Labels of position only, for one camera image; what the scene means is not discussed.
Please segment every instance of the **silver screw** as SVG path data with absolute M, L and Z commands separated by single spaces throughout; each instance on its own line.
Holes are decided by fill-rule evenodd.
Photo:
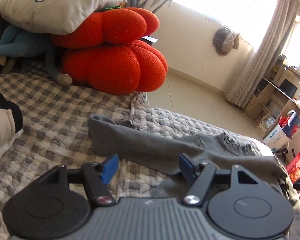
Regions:
M 200 202 L 200 198 L 194 195 L 185 196 L 183 199 L 187 204 L 197 204 Z
M 100 205 L 107 205 L 112 203 L 112 197 L 110 196 L 100 196 L 97 197 L 97 202 Z

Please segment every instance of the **white pillow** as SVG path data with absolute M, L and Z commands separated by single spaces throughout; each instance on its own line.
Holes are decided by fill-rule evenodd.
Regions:
M 69 34 L 95 10 L 126 0 L 0 0 L 3 19 L 33 33 Z

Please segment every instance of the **orange pumpkin plush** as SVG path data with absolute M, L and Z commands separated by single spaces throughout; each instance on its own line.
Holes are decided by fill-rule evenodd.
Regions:
M 94 12 L 71 34 L 52 34 L 51 41 L 68 48 L 63 71 L 75 83 L 112 94 L 150 92 L 164 83 L 168 65 L 138 39 L 158 27 L 158 18 L 145 9 L 111 9 Z

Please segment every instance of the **gray ribbed surface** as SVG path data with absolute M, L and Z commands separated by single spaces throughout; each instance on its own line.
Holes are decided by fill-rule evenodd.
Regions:
M 75 233 L 59 240 L 228 240 L 205 220 L 199 209 L 175 198 L 121 198 L 98 208 Z

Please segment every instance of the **gray and white bedspread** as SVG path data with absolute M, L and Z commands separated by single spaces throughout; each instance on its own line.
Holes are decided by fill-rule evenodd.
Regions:
M 62 87 L 33 62 L 29 73 L 0 75 L 0 92 L 16 103 L 23 114 L 24 133 L 0 159 L 0 240 L 8 238 L 1 209 L 5 202 L 31 181 L 57 164 L 78 168 L 85 162 L 101 162 L 88 136 L 87 118 L 104 114 L 130 120 L 138 129 L 161 136 L 180 137 L 225 130 L 173 112 L 149 108 L 145 93 L 116 96 L 88 87 Z M 237 145 L 256 145 L 247 137 L 227 132 Z M 164 174 L 122 160 L 109 188 L 114 196 L 151 196 Z M 71 186 L 83 194 L 83 187 Z

